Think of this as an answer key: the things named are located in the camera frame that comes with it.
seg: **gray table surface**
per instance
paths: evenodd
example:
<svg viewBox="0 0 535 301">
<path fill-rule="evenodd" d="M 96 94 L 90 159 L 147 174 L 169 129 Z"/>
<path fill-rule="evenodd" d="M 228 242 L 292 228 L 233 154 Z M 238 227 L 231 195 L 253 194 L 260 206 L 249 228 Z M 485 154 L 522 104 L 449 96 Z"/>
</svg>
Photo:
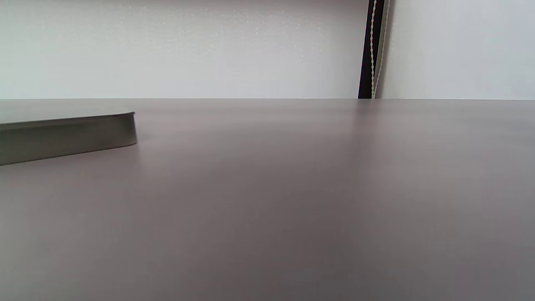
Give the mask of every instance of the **gray table surface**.
<svg viewBox="0 0 535 301">
<path fill-rule="evenodd" d="M 0 167 L 2 301 L 535 299 L 535 102 L 73 101 L 139 144 Z"/>
</svg>

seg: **blind cord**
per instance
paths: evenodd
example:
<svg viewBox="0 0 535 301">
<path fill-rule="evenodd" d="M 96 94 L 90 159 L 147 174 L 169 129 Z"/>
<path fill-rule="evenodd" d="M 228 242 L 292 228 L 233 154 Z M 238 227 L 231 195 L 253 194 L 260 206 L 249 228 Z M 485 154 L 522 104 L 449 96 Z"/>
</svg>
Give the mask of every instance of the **blind cord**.
<svg viewBox="0 0 535 301">
<path fill-rule="evenodd" d="M 377 0 L 373 1 L 373 9 L 371 13 L 371 26 L 370 26 L 370 53 L 371 53 L 371 98 L 375 99 L 377 94 L 377 88 L 379 84 L 379 78 L 381 76 L 381 71 L 383 70 L 383 57 L 385 53 L 385 44 L 386 44 L 386 31 L 388 29 L 388 14 L 390 13 L 390 2 L 387 0 L 386 13 L 384 17 L 384 35 L 383 35 L 383 46 L 381 47 L 381 58 L 379 63 L 379 70 L 377 72 L 377 79 L 375 78 L 375 60 L 373 55 L 373 26 L 375 24 L 375 11 L 377 10 Z"/>
</svg>

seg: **gray rectangular object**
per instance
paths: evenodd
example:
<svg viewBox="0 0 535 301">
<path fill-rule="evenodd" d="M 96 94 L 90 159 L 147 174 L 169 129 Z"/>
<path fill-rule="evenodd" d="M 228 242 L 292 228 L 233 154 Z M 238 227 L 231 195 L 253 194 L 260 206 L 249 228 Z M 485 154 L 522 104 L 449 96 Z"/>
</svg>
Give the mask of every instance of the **gray rectangular object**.
<svg viewBox="0 0 535 301">
<path fill-rule="evenodd" d="M 134 112 L 129 110 L 0 103 L 0 165 L 136 142 Z"/>
</svg>

